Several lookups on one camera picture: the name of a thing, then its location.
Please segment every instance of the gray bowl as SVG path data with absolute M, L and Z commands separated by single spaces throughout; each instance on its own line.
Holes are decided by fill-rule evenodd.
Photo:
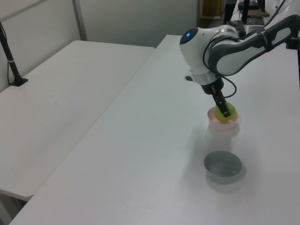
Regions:
M 242 169 L 239 157 L 228 151 L 213 151 L 204 159 L 208 177 L 218 184 L 235 182 Z

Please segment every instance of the cable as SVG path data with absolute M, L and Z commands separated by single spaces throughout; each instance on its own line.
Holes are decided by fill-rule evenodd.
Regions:
M 7 62 L 7 82 L 8 82 L 8 85 L 10 86 L 10 82 L 9 82 L 9 63 Z
M 236 11 L 233 13 L 233 15 L 236 14 L 238 11 L 239 11 L 239 10 L 236 10 Z
M 0 21 L 0 27 L 1 27 L 2 31 L 3 31 L 3 33 L 4 33 L 5 39 L 7 40 L 8 38 L 7 38 L 7 36 L 6 36 L 5 30 L 4 30 L 3 26 L 2 26 L 1 21 Z
M 2 26 L 1 21 L 0 21 L 0 27 L 1 27 L 2 31 L 3 31 L 3 33 L 4 33 L 5 39 L 6 39 L 6 41 L 7 41 L 8 38 L 7 38 L 7 36 L 6 36 L 5 30 L 4 30 L 3 26 Z M 10 86 L 11 84 L 10 84 L 10 82 L 9 82 L 9 62 L 7 62 L 7 82 L 8 82 L 8 85 Z
M 206 62 L 205 62 L 205 53 L 206 53 L 207 49 L 209 48 L 210 44 L 211 44 L 212 42 L 214 42 L 214 41 L 217 39 L 217 37 L 214 38 L 214 39 L 213 39 L 213 37 L 211 38 L 210 42 L 208 43 L 208 45 L 207 45 L 207 46 L 205 47 L 205 49 L 204 49 L 203 56 L 202 56 L 203 64 L 206 66 L 207 69 L 209 69 L 210 71 L 212 71 L 213 73 L 215 73 L 215 74 L 218 75 L 219 77 L 221 77 L 221 78 L 227 80 L 229 83 L 231 83 L 231 84 L 233 85 L 233 87 L 234 87 L 234 92 L 233 92 L 233 94 L 224 97 L 224 98 L 230 98 L 230 97 L 232 97 L 233 95 L 235 95 L 235 93 L 237 92 L 237 87 L 236 87 L 235 83 L 232 82 L 231 80 L 229 80 L 229 79 L 228 79 L 227 77 L 225 77 L 224 75 L 220 74 L 218 71 L 212 70 L 212 69 L 206 64 Z M 233 40 L 233 38 L 232 38 L 232 37 L 226 37 L 226 38 L 224 38 L 222 41 L 224 41 L 224 40 Z
M 269 19 L 269 21 L 264 25 L 264 27 L 266 27 L 267 25 L 269 25 L 269 23 L 274 19 L 274 17 L 279 12 L 280 8 L 283 6 L 284 2 L 285 2 L 285 0 L 282 1 L 282 3 L 280 4 L 280 6 L 277 8 L 276 12 L 273 14 L 273 16 L 271 17 L 271 19 Z

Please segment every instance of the white desk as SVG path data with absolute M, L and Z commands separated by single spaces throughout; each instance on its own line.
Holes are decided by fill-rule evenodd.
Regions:
M 11 225 L 299 224 L 296 51 L 281 45 L 232 77 L 240 128 L 223 133 L 207 128 L 213 98 L 183 79 L 179 40 L 162 41 Z M 242 160 L 239 181 L 206 178 L 219 149 Z
M 153 51 L 75 41 L 0 93 L 0 193 L 30 199 Z

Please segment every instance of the green apple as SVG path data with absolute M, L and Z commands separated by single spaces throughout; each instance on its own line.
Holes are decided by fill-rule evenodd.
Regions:
M 229 102 L 226 102 L 226 105 L 227 105 L 228 110 L 229 110 L 229 113 L 230 113 L 230 116 L 227 116 L 227 117 L 225 117 L 225 116 L 221 113 L 219 107 L 216 105 L 215 117 L 216 117 L 219 121 L 221 121 L 221 122 L 227 122 L 227 121 L 229 121 L 229 120 L 232 120 L 232 119 L 234 118 L 234 116 L 235 116 L 235 112 L 236 112 L 236 111 L 235 111 L 234 106 L 233 106 L 232 104 L 230 104 Z

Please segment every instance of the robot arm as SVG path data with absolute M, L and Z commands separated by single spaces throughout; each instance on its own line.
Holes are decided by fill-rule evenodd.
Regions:
M 291 38 L 297 38 L 299 30 L 299 0 L 286 0 L 270 24 L 244 40 L 239 40 L 235 28 L 228 25 L 190 29 L 180 40 L 182 54 L 191 67 L 191 74 L 186 76 L 186 80 L 200 84 L 206 94 L 214 97 L 224 117 L 228 117 L 230 112 L 221 91 L 224 86 L 222 77 L 236 74 L 262 54 Z

